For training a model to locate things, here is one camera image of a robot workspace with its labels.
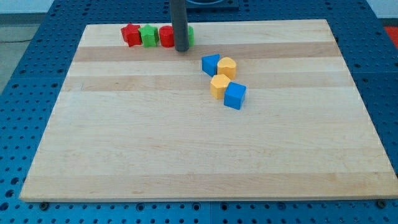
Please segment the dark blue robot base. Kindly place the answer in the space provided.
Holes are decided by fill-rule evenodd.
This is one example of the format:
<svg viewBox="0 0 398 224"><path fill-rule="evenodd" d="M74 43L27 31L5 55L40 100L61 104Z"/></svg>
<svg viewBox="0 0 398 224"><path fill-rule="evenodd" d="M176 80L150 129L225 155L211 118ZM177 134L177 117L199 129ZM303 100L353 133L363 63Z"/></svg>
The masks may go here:
<svg viewBox="0 0 398 224"><path fill-rule="evenodd" d="M238 9L238 0L186 0L187 9Z"/></svg>

